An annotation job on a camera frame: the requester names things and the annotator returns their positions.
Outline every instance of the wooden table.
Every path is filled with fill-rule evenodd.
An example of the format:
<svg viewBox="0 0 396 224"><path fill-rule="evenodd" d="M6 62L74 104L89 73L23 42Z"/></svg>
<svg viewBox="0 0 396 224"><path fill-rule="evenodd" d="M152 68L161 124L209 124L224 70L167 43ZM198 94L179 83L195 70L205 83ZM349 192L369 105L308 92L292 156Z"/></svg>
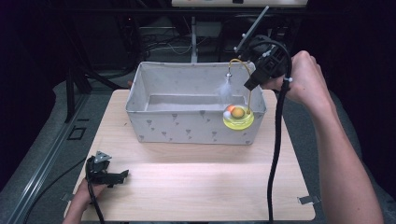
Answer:
<svg viewBox="0 0 396 224"><path fill-rule="evenodd" d="M130 170L124 184L106 189L99 204L112 221L267 220L267 180L275 141L276 98L264 91L268 111L250 146L139 143L125 111L129 91L114 91L89 157L112 156L108 171ZM311 220L311 204L284 122L273 190L275 220ZM76 184L85 176L84 168ZM93 206L82 220L97 220Z"/></svg>

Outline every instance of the gray carpet floor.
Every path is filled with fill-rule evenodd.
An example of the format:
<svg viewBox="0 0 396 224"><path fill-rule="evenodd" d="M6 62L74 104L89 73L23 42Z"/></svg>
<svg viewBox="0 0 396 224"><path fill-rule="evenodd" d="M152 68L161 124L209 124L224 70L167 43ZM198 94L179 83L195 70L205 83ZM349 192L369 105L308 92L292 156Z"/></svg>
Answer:
<svg viewBox="0 0 396 224"><path fill-rule="evenodd" d="M217 55L214 53L214 48L214 43L202 45L202 47L199 48L198 62L216 62ZM191 61L191 52L189 51L185 54L179 54L175 53L174 49L156 50L151 52L148 61L189 63ZM127 76L117 77L111 80L126 87L127 80L132 80L133 78L134 72ZM77 102L83 103L81 103L82 107L69 124L64 124L64 120L66 118L65 83L61 83L54 88L57 95L56 105L52 110L49 120L41 130L40 135L26 154L26 157L15 172L14 176L11 177L5 188L0 193L0 223L8 223L10 220L15 220L12 219L12 217L15 216L16 213L18 214L18 212L20 212L16 211L16 209L19 208L21 199L23 199L25 196L24 194L28 189L36 188L32 197L37 196L52 182L52 180L87 156L112 92L108 87L103 86L96 80L92 79L90 82L93 86L91 94L82 95L76 91ZM351 125L347 113L344 111L343 106L337 97L334 94L332 97L336 102L346 133L352 142L352 145L356 148L357 153L360 155L361 150L359 139ZM319 196L318 153L312 122L301 105L297 105L294 102L287 100L284 106L284 119L290 132L291 142L293 143L296 151L297 159L300 163L308 191L310 195ZM69 136L69 134L72 133L73 128L85 130L80 140L70 139L74 137L73 135ZM42 162L49 155L51 149L54 147L54 143L58 143L56 146L59 148L59 152L53 156L54 160L52 164L46 164L49 167L49 172L43 176L42 183L38 186L31 186L30 181L32 176L35 174L35 171L43 165ZM62 222L66 202L61 201L60 198L65 192L71 193L73 191L81 167L82 164L49 188L43 197L35 204L27 223L44 224ZM374 183L378 199L381 203L386 223L396 223L395 201L388 196L388 194L382 190L373 179L372 181ZM325 223L326 221L322 212L321 204L315 204L314 207L316 217L313 221L308 223ZM17 223L20 223L23 218L20 217L17 220L19 220ZM277 223L302 222L278 221Z"/></svg>

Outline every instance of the black cable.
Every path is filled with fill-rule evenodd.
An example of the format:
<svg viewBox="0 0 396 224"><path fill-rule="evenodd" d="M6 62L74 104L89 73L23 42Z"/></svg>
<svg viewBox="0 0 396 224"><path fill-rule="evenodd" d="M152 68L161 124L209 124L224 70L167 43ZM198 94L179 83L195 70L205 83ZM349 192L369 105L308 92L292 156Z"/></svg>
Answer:
<svg viewBox="0 0 396 224"><path fill-rule="evenodd" d="M90 178L90 169L91 168L87 164L85 166L85 174L86 174L85 179L87 179L87 182L88 182L88 192L90 193L91 203L93 203L93 206L95 207L95 211L99 217L100 223L105 224L105 219L103 217L102 211L100 210L99 203L96 200L96 196L93 192L92 182L91 182L91 178Z"/></svg>
<svg viewBox="0 0 396 224"><path fill-rule="evenodd" d="M282 84L281 90L279 92L279 95L277 98L277 103L276 103L276 115L275 115L276 136L275 136L274 156L273 156L273 161L271 164L271 171L270 171L270 175L268 177L268 184L267 184L268 220L269 220L269 223L274 223L274 209L273 209L273 204L272 204L272 191L273 191L277 162L279 160L279 154L280 154L280 143L281 143L281 138L282 138L281 135L282 135L283 104L285 102L286 93L290 89L289 84L290 84L290 76L291 76L291 57L289 55L289 52L283 45L279 44L276 41L272 41L272 40L263 40L263 41L256 43L255 45L249 46L249 47L255 48L255 47L257 47L259 45L263 45L263 44L276 45L277 47L283 49L283 51L286 54L286 59L287 59L287 72L283 79L283 84Z"/></svg>
<svg viewBox="0 0 396 224"><path fill-rule="evenodd" d="M93 192L91 179L88 178L88 177L87 177L87 182L88 182L88 192L90 193L91 202L93 203L93 206L95 207L96 214L99 217L100 223L101 224L105 224L105 219L103 217L102 211L100 210L99 203L96 201L96 196L95 196L95 194Z"/></svg>
<svg viewBox="0 0 396 224"><path fill-rule="evenodd" d="M30 214L32 213L33 208L35 207L35 204L38 202L38 200L40 200L40 198L44 195L45 192L47 192L47 190L49 190L50 187L52 187L52 185L54 185L60 178L64 177L64 175L67 175L67 173L69 173L71 170L73 170L74 168L76 168L78 165L80 165L82 162L85 161L86 158L82 159L81 161L79 161L77 164L75 164L74 166L72 166L71 168L69 168L68 170L66 170L65 172L63 172L61 175L59 175L56 179L54 179L45 189L43 189L43 191L35 198L35 201L32 203L32 205L30 206L29 210L27 211L24 221L23 223L27 222L27 219L29 218Z"/></svg>

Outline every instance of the human arm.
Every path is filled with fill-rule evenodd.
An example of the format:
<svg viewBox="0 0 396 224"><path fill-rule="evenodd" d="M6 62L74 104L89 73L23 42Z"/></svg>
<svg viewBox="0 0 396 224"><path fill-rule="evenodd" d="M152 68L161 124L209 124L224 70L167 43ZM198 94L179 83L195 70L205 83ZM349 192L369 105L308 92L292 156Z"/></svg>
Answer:
<svg viewBox="0 0 396 224"><path fill-rule="evenodd" d="M95 196L99 194L107 187L107 185L92 185ZM70 203L69 209L67 210L66 217L64 218L63 224L75 224L80 223L82 214L88 208L91 202L91 196L88 191L88 182L84 178L78 186L78 190Z"/></svg>
<svg viewBox="0 0 396 224"><path fill-rule="evenodd" d="M320 192L329 223L383 223L373 186L344 132L320 66L306 51L292 59L287 97L308 110L318 142ZM280 90L283 77L262 85Z"/></svg>

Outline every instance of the black device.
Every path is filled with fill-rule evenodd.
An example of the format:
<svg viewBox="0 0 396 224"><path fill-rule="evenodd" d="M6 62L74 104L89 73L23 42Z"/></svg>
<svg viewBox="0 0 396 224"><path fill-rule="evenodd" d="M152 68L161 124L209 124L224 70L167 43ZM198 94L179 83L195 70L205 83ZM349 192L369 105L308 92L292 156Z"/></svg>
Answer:
<svg viewBox="0 0 396 224"><path fill-rule="evenodd" d="M110 164L109 159L111 159L111 157L100 151L96 153L96 156L91 156L87 159L85 166L86 178L89 179L92 184L105 184L111 188L116 184L122 184L124 178L128 176L129 170L119 174L108 173L107 167Z"/></svg>
<svg viewBox="0 0 396 224"><path fill-rule="evenodd" d="M287 72L287 52L283 45L265 35L256 35L241 54L241 60L251 61L256 70L245 87L252 91L272 77L281 77Z"/></svg>

